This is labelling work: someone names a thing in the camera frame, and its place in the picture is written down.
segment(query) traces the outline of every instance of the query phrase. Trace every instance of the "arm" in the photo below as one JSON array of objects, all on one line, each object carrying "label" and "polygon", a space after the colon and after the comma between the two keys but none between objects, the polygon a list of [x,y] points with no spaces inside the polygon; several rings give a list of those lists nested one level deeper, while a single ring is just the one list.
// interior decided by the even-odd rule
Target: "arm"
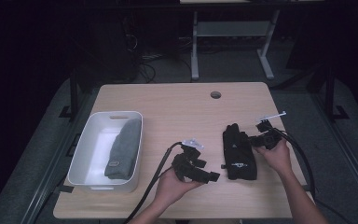
[{"label": "arm", "polygon": [[161,214],[173,203],[181,199],[187,192],[201,186],[202,183],[182,182],[173,169],[169,169],[158,182],[156,196],[144,211],[136,216],[130,224],[154,223]]},{"label": "arm", "polygon": [[267,163],[281,178],[294,222],[298,224],[328,223],[293,173],[286,140],[281,140],[272,150],[266,150],[263,147],[258,147],[255,150],[264,156]]}]

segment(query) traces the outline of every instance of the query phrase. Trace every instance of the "right hand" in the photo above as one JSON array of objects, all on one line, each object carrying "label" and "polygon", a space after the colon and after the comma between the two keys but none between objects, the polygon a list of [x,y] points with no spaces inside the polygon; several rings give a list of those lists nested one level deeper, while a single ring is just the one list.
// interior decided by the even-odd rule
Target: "right hand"
[{"label": "right hand", "polygon": [[286,145],[286,140],[282,139],[277,146],[271,150],[264,147],[255,147],[255,150],[263,155],[269,166],[279,175],[292,172],[292,163],[290,162],[290,150]]}]

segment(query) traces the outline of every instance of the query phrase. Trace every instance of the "circular hole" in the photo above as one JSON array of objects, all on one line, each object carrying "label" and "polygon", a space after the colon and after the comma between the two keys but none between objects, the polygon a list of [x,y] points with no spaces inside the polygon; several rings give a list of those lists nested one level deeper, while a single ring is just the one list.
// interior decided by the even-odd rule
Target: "circular hole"
[{"label": "circular hole", "polygon": [[220,97],[222,97],[222,93],[220,93],[219,91],[213,91],[211,92],[211,97],[214,99],[219,99]]}]

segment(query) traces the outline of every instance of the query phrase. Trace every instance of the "left hand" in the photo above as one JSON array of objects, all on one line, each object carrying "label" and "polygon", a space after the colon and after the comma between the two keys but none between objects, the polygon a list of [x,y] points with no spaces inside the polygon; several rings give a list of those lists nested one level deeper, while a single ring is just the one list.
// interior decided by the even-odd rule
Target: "left hand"
[{"label": "left hand", "polygon": [[197,181],[180,181],[173,169],[169,169],[159,178],[154,205],[160,208],[168,208],[171,204],[181,199],[187,192],[195,189],[203,183]]}]

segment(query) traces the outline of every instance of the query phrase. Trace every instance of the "wooden table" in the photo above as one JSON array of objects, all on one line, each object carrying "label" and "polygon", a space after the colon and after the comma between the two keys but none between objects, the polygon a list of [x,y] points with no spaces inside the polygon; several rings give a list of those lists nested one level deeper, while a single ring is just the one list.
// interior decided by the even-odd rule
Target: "wooden table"
[{"label": "wooden table", "polygon": [[[211,92],[219,91],[214,99]],[[173,143],[196,138],[205,149],[200,159],[208,172],[220,173],[217,182],[191,190],[169,207],[165,218],[269,218],[291,217],[286,195],[277,174],[255,152],[258,176],[255,181],[228,180],[224,164],[222,132],[238,123],[240,130],[258,135],[259,118],[278,114],[264,83],[187,83],[106,85],[96,99],[92,113],[99,111],[138,111],[144,116],[143,155],[138,188],[131,193],[85,192],[74,188],[61,192],[54,209],[58,218],[125,218],[142,198],[166,149]],[[284,130],[280,118],[271,124]],[[174,155],[182,152],[176,147]],[[306,181],[296,155],[291,151],[294,172],[300,183]],[[142,211],[154,198],[156,186]]]}]

